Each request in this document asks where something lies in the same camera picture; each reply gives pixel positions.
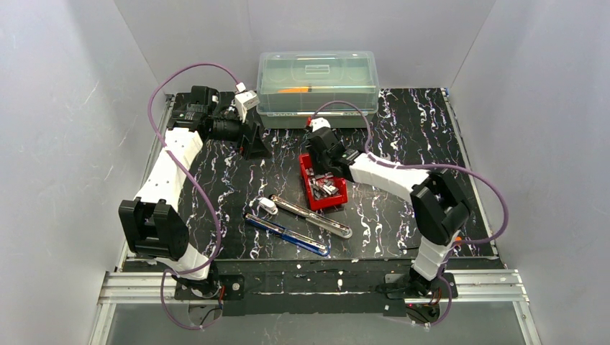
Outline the orange tool inside box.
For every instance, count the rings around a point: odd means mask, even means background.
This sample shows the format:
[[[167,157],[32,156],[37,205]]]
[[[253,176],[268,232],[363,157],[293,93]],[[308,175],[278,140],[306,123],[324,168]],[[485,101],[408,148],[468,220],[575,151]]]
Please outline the orange tool inside box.
[[[282,88],[278,90],[278,93],[308,93],[311,92],[311,86],[298,86],[298,87],[290,87],[290,88]]]

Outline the red plastic bin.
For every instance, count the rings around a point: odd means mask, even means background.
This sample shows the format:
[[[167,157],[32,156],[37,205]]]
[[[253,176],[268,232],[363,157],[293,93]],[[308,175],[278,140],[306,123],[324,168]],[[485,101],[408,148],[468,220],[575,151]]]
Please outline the red plastic bin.
[[[340,207],[348,202],[345,179],[337,178],[331,173],[316,174],[309,154],[299,156],[299,167],[311,210]]]

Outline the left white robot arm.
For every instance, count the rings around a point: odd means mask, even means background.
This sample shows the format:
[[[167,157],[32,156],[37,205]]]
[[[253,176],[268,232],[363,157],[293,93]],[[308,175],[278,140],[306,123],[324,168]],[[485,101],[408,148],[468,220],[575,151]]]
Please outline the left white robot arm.
[[[176,96],[164,134],[167,146],[136,196],[119,206],[131,252],[151,257],[187,280],[208,277],[211,262],[190,244],[188,227],[177,212],[186,171],[208,139],[232,143],[245,159],[269,158],[255,113],[258,103],[254,91],[240,91],[229,100],[206,86]]]

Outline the black silver stapler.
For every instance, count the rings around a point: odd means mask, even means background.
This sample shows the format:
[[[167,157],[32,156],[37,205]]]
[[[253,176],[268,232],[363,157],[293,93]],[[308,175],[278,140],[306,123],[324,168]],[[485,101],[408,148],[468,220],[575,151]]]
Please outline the black silver stapler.
[[[307,208],[289,202],[277,195],[271,195],[269,199],[277,205],[277,207],[304,218],[309,223],[316,225],[328,232],[342,238],[350,239],[352,237],[352,229],[338,221],[332,220],[325,216],[321,216]]]

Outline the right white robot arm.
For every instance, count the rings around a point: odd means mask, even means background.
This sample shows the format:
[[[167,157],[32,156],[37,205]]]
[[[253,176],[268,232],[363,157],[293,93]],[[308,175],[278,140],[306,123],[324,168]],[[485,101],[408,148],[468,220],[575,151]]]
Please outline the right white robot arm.
[[[346,148],[324,119],[309,126],[306,149],[316,173],[331,173],[352,183],[373,186],[411,205],[422,238],[410,276],[433,281],[472,214],[452,173],[447,168],[401,169],[396,163]]]

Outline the blue stapler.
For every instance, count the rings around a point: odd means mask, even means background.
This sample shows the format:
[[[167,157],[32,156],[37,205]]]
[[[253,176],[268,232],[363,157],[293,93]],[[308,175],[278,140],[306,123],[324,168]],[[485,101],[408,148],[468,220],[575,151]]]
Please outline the blue stapler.
[[[303,234],[299,234],[271,221],[254,216],[251,213],[245,213],[244,220],[246,223],[258,229],[265,230],[286,242],[294,244],[321,257],[326,257],[330,253],[330,248],[326,244],[315,241],[310,237],[307,237]]]

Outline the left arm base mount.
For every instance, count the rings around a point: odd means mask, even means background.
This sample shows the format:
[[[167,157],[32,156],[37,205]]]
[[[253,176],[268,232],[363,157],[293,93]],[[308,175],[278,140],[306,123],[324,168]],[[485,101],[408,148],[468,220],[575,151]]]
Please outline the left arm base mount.
[[[242,300],[245,279],[242,275],[209,275],[205,280],[187,280],[172,275],[176,300]]]

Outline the clear plastic storage box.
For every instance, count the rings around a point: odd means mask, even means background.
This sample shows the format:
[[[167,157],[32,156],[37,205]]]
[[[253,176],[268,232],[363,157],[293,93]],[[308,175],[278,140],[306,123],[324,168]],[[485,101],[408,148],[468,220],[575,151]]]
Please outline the clear plastic storage box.
[[[278,93],[298,86],[312,90]],[[378,111],[380,85],[370,51],[266,52],[256,91],[267,129],[302,129],[315,111],[334,128],[363,128]]]

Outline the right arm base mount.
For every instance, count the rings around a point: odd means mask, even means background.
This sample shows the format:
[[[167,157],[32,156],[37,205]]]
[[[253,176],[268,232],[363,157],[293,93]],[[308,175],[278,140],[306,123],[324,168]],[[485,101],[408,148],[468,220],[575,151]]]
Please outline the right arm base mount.
[[[459,296],[453,274],[443,272],[427,280],[414,270],[406,274],[386,274],[384,281],[376,285],[373,291],[389,299],[427,299],[431,305],[438,304],[443,298]]]

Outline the pile of staple strips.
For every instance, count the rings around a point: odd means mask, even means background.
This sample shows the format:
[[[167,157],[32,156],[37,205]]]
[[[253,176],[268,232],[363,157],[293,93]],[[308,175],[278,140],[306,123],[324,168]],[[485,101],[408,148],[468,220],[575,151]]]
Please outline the pile of staple strips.
[[[314,200],[319,201],[340,194],[340,189],[334,181],[334,175],[330,172],[323,175],[310,174],[308,182]]]

